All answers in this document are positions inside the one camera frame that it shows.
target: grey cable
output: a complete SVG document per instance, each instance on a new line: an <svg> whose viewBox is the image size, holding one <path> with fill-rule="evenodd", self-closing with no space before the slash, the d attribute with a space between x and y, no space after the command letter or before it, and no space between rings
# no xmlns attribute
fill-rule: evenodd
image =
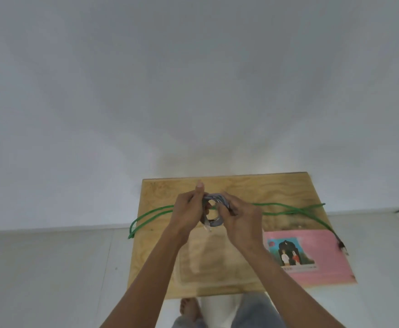
<svg viewBox="0 0 399 328"><path fill-rule="evenodd" d="M206 207L206 204L208 203L209 200L213 200L214 202L219 202L223 204L225 207L227 207L227 209L230 209L229 202L224 198L224 196L221 193L211 193L209 195L205 195L202 199L202 206L204 208ZM200 221L205 226L220 226L224 223L224 219L220 215L218 215L218 217L213 220L207 219L205 209L202 212L202 217Z"/></svg>

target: printed picture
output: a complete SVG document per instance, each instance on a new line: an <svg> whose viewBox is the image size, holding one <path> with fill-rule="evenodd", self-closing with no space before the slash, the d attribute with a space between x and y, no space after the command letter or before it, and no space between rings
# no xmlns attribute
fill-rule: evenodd
<svg viewBox="0 0 399 328"><path fill-rule="evenodd" d="M268 239L269 252L287 272L316 270L317 265L303 250L296 237Z"/></svg>

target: plywood board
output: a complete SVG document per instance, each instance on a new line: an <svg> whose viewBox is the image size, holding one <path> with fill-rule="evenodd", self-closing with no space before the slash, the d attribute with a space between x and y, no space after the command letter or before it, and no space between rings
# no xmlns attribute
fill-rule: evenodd
<svg viewBox="0 0 399 328"><path fill-rule="evenodd" d="M279 202L294 207L320 203L308 173L145 179L142 181L138 215L173 204L179 193L194 189L198 179L204 182L207 192L227 191L247 202ZM267 212L285 210L279 206L262 209ZM322 207L315 209L314 214L330 224ZM134 281L169 219L170 214L160 216L137 232L128 285ZM302 215L263 216L262 225L265 231L324 229ZM166 298L262 290L248 263L229 243L224 228L212 228L209 233L199 223L180 250Z"/></svg>

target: leg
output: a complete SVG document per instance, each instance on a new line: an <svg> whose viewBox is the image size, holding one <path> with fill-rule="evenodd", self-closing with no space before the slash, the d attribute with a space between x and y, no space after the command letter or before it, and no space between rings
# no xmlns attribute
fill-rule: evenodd
<svg viewBox="0 0 399 328"><path fill-rule="evenodd" d="M181 299L180 313L172 328L207 328L196 298Z"/></svg>
<svg viewBox="0 0 399 328"><path fill-rule="evenodd" d="M231 328L286 328L280 314L264 292L249 292L242 297Z"/></svg>

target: pink card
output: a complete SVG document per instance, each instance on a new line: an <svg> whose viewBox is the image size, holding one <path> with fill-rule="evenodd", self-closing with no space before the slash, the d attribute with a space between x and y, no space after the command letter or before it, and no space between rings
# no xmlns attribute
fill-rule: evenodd
<svg viewBox="0 0 399 328"><path fill-rule="evenodd" d="M264 232L269 252L304 287L356 283L345 254L328 230Z"/></svg>

